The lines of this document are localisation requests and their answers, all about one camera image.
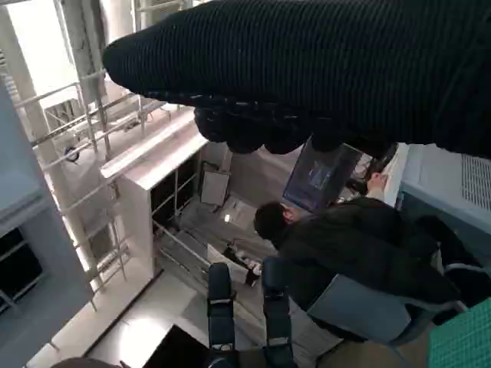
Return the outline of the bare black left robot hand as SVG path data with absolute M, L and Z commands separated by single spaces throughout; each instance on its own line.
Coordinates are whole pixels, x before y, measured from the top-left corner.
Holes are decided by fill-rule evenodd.
M 287 277 L 281 258 L 262 262 L 262 310 L 265 317 L 265 345 L 236 349 L 234 297 L 231 277 L 224 263 L 209 267 L 207 317 L 209 333 L 208 367 L 296 367 L 292 348 L 292 322 Z

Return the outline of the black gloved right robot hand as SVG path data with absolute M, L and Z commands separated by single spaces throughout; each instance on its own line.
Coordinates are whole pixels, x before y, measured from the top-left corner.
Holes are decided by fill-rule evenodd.
M 235 153 L 490 156 L 488 1 L 211 1 L 113 41 L 111 80 Z

